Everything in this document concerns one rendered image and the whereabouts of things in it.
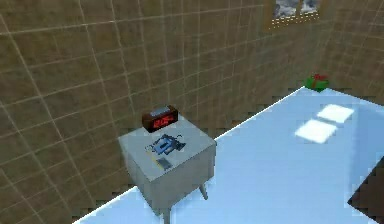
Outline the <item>yellow pencil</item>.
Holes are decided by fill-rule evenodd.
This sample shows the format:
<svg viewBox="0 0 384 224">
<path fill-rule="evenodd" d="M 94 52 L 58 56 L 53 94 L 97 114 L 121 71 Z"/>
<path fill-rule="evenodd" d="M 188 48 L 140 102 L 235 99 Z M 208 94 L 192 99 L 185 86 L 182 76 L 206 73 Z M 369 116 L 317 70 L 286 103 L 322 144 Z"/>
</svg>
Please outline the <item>yellow pencil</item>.
<svg viewBox="0 0 384 224">
<path fill-rule="evenodd" d="M 150 157 L 150 159 L 161 169 L 164 171 L 162 165 L 157 161 L 157 159 L 152 155 L 151 151 L 146 151 L 146 154 Z"/>
</svg>

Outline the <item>brown digital alarm clock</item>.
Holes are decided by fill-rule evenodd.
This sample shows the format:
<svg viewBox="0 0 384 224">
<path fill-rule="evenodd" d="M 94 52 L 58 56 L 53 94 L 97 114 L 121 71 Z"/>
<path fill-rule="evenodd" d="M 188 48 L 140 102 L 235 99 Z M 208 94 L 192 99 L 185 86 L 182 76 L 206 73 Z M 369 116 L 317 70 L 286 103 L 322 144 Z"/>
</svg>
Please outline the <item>brown digital alarm clock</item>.
<svg viewBox="0 0 384 224">
<path fill-rule="evenodd" d="M 149 132 L 155 132 L 178 121 L 179 111 L 171 105 L 157 108 L 142 115 L 142 125 Z"/>
</svg>

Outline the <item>dark brown furniture corner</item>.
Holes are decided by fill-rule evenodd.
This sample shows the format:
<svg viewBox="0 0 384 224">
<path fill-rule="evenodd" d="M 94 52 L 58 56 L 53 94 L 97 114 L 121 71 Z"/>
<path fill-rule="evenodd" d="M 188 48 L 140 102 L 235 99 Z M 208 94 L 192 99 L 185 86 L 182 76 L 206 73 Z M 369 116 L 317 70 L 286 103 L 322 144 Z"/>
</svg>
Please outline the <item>dark brown furniture corner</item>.
<svg viewBox="0 0 384 224">
<path fill-rule="evenodd" d="M 377 224 L 384 224 L 384 156 L 353 193 L 348 204 Z"/>
</svg>

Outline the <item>grey bedside table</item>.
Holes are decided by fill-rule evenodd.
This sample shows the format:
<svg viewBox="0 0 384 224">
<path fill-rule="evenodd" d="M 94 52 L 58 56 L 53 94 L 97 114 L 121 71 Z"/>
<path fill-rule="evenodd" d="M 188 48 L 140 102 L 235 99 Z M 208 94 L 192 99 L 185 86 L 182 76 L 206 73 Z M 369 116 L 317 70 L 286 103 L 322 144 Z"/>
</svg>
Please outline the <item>grey bedside table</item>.
<svg viewBox="0 0 384 224">
<path fill-rule="evenodd" d="M 208 197 L 205 183 L 214 176 L 217 142 L 186 118 L 153 133 L 138 128 L 118 141 L 130 178 L 164 224 L 171 224 L 172 206 L 195 189 Z M 161 170 L 146 151 L 172 167 Z"/>
</svg>

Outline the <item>green red house plant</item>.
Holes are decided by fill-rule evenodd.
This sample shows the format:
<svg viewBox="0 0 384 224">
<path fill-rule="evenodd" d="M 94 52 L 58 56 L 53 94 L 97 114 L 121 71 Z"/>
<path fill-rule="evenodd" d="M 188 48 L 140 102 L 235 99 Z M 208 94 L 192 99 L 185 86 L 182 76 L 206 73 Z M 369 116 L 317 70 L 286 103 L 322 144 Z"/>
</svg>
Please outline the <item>green red house plant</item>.
<svg viewBox="0 0 384 224">
<path fill-rule="evenodd" d="M 325 75 L 315 74 L 305 80 L 305 87 L 317 92 L 325 90 L 328 85 L 329 80 Z"/>
</svg>

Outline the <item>grey cassette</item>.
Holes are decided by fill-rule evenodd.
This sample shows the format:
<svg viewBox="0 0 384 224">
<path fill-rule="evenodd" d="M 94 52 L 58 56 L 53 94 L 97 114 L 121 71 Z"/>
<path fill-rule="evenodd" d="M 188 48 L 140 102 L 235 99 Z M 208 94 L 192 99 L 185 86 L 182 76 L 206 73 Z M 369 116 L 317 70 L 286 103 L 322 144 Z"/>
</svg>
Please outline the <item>grey cassette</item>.
<svg viewBox="0 0 384 224">
<path fill-rule="evenodd" d="M 165 158 L 160 158 L 157 160 L 158 164 L 164 169 L 167 170 L 172 167 L 172 164 Z"/>
</svg>

